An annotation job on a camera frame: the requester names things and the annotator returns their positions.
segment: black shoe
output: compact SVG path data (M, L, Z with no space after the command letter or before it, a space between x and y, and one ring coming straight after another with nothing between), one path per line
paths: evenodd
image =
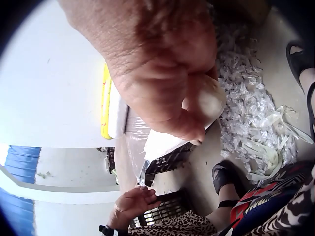
M292 47L299 47L302 49L302 51L290 54ZM312 49L311 52L309 52L309 50L307 51L304 50L303 43L299 41L289 42L286 48L287 60L288 60L288 64L291 69L291 72L296 82L299 84L299 86L303 90L303 92L307 93L306 104L307 104L307 110L308 110L309 121L310 121L310 133L314 141L315 139L314 129L313 129L314 116L313 116L313 110L311 106L312 93L314 92L314 83L312 83L308 91L304 91L300 82L300 74L302 73L302 71L305 69L314 68L314 55L312 55L313 52L314 52L314 49Z
M219 164L216 164L212 169L213 185L215 187L215 192L219 194L220 189L229 183L234 184L235 190L239 196L242 198L246 189L242 184L241 178L237 171L236 166L229 160L223 160Z

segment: hand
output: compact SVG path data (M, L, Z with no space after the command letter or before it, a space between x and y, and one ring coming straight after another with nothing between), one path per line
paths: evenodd
M128 229L131 220L161 204L154 202L156 199L155 190L143 186L124 193L115 202L107 225L112 229Z
M126 103L159 132L204 139L181 108L190 76L216 79L216 42L204 0L59 0L70 24L104 56Z

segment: watch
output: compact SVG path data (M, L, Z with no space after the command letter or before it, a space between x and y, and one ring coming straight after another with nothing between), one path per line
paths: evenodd
M122 229L112 229L108 227L107 225L100 225L99 231L103 233L104 236L127 236L128 230L122 230Z
M100 225L99 231L103 233L105 236L113 236L114 235L114 229L109 228L107 225Z

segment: patterned clothing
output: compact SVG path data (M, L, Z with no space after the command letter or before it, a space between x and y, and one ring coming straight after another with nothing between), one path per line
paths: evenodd
M298 162L249 192L231 211L232 236L288 235L314 214L314 166ZM191 211L168 221L129 231L133 236L204 236L217 233L205 217Z

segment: plastic wrap pile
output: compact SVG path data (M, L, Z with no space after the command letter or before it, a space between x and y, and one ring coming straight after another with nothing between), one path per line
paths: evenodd
M218 43L216 66L219 83L227 96L226 108L220 117L223 143L221 155L228 157L235 152L237 158L244 162L248 172L262 176L251 180L263 180L270 175L268 172L275 169L270 160L270 153L273 155L276 151L275 158L280 158L278 168L296 161L294 137L301 138L300 130L297 131L292 126L288 128L287 123L282 129L283 125L276 126L274 122L279 119L283 121L283 114L295 118L297 114L286 106L275 109L271 96L266 93L262 84L263 71L257 66L259 61L255 58L256 51L253 47L241 47L242 44L248 44L248 40L245 41L248 39L246 26L226 25L217 20L214 24ZM256 40L250 41L249 44L255 44ZM261 144L263 151L268 155L260 156L257 150L258 155L254 154L255 151L250 148L252 144L255 147ZM256 170L252 170L249 164L251 159L257 163Z

